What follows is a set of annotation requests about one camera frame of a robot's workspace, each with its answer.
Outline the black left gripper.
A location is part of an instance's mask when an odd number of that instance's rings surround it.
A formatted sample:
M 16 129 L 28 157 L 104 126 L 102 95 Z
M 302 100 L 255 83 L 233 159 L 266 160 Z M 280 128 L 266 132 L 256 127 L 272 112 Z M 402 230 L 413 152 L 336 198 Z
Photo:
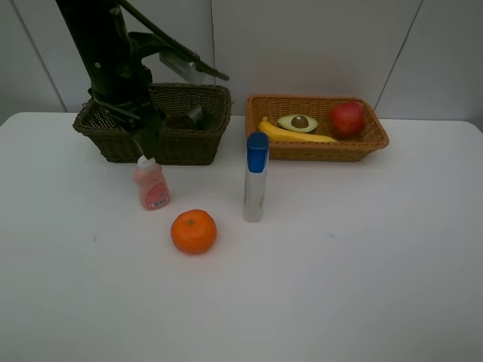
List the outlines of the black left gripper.
M 108 84 L 105 87 L 93 84 L 89 94 L 122 130 L 131 132 L 145 158 L 157 157 L 165 112 L 154 105 L 149 84 Z

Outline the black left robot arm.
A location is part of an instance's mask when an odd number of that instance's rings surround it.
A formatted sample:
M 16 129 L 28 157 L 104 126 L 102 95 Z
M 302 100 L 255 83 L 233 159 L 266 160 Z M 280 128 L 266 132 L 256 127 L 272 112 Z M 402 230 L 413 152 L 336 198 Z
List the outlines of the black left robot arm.
M 152 73 L 128 35 L 120 6 L 115 1 L 58 1 L 57 7 L 91 80 L 90 95 L 146 158 L 155 158 L 165 114 L 152 103 Z

